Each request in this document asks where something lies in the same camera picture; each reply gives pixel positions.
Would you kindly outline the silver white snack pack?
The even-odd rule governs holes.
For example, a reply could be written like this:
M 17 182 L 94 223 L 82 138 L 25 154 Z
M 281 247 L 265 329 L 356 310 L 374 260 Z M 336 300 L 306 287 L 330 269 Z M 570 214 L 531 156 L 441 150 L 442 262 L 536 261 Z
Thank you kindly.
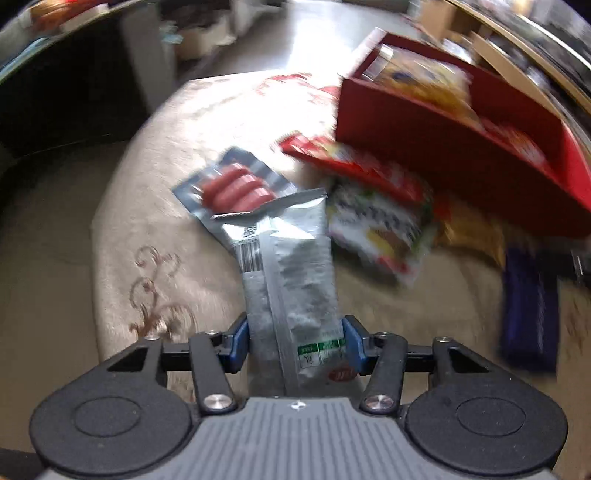
M 213 219 L 242 273 L 252 396 L 360 395 L 346 361 L 326 200 L 325 190 L 300 191 Z

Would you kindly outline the Kaprons wafer packet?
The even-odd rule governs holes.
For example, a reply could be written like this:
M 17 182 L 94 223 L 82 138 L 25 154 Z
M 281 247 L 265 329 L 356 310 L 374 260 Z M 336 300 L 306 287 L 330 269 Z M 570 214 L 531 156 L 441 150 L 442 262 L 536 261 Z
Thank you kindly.
M 404 285 L 418 277 L 437 233 L 431 200 L 404 205 L 345 181 L 329 191 L 327 215 L 335 245 Z

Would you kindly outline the gold brown snack packet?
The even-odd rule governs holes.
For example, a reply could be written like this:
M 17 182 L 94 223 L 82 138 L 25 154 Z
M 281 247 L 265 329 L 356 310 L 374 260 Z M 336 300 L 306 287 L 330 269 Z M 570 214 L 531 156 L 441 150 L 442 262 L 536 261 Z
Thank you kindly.
M 505 236 L 494 218 L 462 202 L 452 202 L 449 214 L 440 221 L 436 245 L 486 258 L 500 269 L 505 268 Z

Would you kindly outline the blue wafer biscuit pack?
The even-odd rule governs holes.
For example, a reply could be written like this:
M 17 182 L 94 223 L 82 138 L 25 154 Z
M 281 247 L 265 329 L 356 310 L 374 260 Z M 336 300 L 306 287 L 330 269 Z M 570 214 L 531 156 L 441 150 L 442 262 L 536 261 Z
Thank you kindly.
M 501 357 L 514 369 L 554 375 L 561 331 L 556 274 L 541 256 L 512 247 L 506 251 L 503 290 Z

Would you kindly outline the vacuum packed sausages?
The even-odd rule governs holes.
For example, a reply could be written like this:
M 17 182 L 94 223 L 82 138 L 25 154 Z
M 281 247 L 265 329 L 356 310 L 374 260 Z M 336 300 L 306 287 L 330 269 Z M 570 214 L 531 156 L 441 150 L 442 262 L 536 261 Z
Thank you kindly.
M 211 217 L 249 212 L 264 202 L 297 192 L 286 177 L 249 151 L 228 149 L 217 162 L 205 167 L 172 189 L 184 208 L 213 233 Z

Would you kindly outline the red spicy strip packet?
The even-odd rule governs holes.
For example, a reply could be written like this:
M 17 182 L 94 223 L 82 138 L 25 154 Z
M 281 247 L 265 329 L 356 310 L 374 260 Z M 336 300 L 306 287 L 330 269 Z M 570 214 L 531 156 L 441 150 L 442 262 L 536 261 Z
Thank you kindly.
M 398 163 L 379 160 L 336 142 L 332 135 L 308 137 L 294 133 L 281 139 L 277 146 L 284 154 L 377 190 L 397 202 L 422 204 L 431 200 L 430 187 Z

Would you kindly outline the red Trolli gummy bag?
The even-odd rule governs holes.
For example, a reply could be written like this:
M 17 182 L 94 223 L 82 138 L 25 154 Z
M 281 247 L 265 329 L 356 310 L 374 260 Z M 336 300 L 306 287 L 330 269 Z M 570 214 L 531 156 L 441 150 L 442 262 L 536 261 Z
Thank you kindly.
M 482 121 L 484 129 L 500 142 L 510 147 L 531 164 L 547 169 L 548 162 L 543 151 L 526 134 L 509 125 L 498 124 L 488 119 Z

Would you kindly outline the red cardboard box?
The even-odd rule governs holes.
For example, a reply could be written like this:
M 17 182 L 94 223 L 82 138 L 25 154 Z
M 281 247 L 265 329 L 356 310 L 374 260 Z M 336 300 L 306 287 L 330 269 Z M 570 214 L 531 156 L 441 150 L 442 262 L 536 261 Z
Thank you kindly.
M 428 104 L 363 80 L 385 43 L 461 67 L 472 79 L 476 114 L 527 135 L 546 162 L 536 166 L 488 133 Z M 567 125 L 501 78 L 439 49 L 376 28 L 353 54 L 342 80 L 335 138 L 393 160 L 434 190 L 536 236 L 590 235 L 590 168 Z

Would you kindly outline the clear yellow egg crisp bag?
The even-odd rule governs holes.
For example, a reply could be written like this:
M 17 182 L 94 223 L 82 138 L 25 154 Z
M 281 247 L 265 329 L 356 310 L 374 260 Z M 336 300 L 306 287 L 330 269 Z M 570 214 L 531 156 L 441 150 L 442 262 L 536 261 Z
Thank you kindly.
M 483 129 L 471 105 L 472 77 L 453 64 L 382 44 L 362 78 Z

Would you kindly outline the floral beige tablecloth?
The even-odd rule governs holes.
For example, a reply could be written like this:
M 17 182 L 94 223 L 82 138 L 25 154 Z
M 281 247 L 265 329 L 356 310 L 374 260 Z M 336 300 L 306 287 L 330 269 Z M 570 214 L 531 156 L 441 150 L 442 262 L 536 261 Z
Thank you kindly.
M 182 333 L 228 326 L 243 308 L 235 259 L 174 195 L 174 187 L 231 147 L 252 152 L 301 188 L 322 173 L 283 155 L 294 132 L 335 123 L 339 76 L 256 72 L 181 87 L 132 139 L 92 225 L 94 313 L 99 355 L 135 342 L 143 327 Z M 448 335 L 496 359 L 502 314 L 500 272 L 469 255 L 437 249 L 415 282 L 399 287 L 335 249 L 342 312 L 372 331 L 414 344 Z

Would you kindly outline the long dark side table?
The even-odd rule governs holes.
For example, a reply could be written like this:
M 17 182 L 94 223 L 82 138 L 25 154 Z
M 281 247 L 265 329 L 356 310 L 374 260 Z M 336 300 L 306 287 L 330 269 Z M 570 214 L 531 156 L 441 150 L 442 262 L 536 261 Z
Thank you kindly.
M 127 1 L 1 71 L 1 180 L 130 138 L 176 89 L 154 1 Z

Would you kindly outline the white cardboard box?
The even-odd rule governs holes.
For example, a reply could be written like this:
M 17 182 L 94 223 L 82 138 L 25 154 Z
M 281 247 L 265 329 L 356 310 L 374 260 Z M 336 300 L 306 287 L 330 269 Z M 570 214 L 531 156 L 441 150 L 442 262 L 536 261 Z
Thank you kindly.
M 179 61 L 200 60 L 219 47 L 235 43 L 228 11 L 216 11 L 208 25 L 193 24 L 178 31 L 180 41 L 174 46 Z

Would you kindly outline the wooden TV cabinet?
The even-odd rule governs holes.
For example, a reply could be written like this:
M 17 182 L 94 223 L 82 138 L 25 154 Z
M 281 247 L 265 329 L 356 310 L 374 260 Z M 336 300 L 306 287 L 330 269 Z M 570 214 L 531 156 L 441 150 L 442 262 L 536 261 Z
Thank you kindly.
M 517 66 L 537 69 L 547 92 L 590 123 L 588 1 L 419 1 L 416 21 L 437 42 L 480 36 Z

